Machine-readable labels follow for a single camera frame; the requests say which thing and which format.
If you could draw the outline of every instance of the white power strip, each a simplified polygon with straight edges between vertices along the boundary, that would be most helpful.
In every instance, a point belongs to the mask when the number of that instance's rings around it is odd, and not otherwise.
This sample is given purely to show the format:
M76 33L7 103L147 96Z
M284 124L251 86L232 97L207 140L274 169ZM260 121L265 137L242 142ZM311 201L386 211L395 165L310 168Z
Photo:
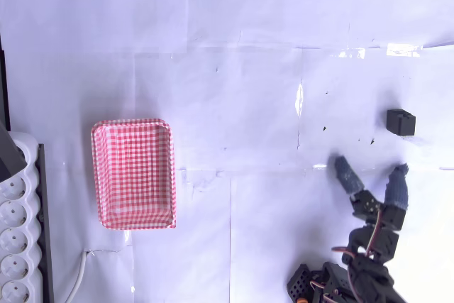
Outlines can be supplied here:
M27 166L0 184L0 303L42 303L43 277L38 269L41 226L35 167L38 142L25 133L10 133Z

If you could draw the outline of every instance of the electrical cable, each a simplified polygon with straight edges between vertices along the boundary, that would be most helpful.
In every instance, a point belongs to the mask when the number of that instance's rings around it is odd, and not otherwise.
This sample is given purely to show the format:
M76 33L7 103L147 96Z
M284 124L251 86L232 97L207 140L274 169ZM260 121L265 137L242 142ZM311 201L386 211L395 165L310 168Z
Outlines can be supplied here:
M331 299L327 296L328 294L323 294L323 300L328 303L337 303L334 299Z
M342 252L348 254L351 258L355 258L356 254L354 254L352 251L348 250L347 248L344 248L343 246L335 246L334 248L331 249L333 252Z
M315 287L318 287L320 289L325 289L325 286L323 284L320 284L318 282L316 282L315 280L312 280L311 282L309 282L309 284L311 285L312 289L314 289L315 291Z
M80 283L82 282L82 278L84 277L84 271L85 271L85 263L87 261L87 255L90 252L83 251L82 252L82 257L80 258L80 268L79 268L79 274L77 275L76 282L74 283L74 287L72 288L70 295L66 299L65 303L70 303L74 296L77 293L77 290L79 289Z
M347 267L347 277L348 277L348 284L350 285L350 288L352 289L353 296L355 296L355 299L358 301L358 303L362 303L362 299L360 298L360 295L358 294L358 292L356 291L356 289L352 283L352 278L350 276L350 266Z
M375 239L377 238L378 230L380 228L380 225L382 224L382 210L378 210L377 214L377 222L375 223L374 231L372 232L372 235L370 237L369 243L366 248L366 257L369 257L370 251L372 250L374 246Z

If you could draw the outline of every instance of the white paper backdrop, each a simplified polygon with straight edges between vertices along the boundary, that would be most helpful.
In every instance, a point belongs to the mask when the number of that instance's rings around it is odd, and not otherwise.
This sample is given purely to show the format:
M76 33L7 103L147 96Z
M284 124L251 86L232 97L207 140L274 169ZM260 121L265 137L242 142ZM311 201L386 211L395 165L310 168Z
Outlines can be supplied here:
M452 0L0 0L11 125L45 144L56 302L84 249L101 251L74 302L289 302L297 265L339 261L331 246L360 226L333 153L381 198L410 164L389 268L409 302L441 299L414 288L454 284L436 252L454 237L453 14ZM415 137L384 128L397 107ZM175 135L177 228L109 231L90 128L145 117Z

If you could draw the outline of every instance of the paper tray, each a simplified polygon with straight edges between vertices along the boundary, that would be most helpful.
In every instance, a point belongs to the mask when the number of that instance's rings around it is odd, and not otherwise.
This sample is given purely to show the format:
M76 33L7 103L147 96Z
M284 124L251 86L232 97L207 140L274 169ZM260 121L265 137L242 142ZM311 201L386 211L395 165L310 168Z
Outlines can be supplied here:
M107 228L174 228L172 131L160 119L101 121L92 129L96 201Z

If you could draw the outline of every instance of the black cube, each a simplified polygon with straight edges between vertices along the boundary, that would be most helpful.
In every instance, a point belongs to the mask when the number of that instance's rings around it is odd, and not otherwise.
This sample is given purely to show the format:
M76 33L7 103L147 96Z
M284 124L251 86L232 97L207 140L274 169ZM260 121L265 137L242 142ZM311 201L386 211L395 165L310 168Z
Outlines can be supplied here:
M398 136L414 136L416 117L402 109L388 110L386 129Z

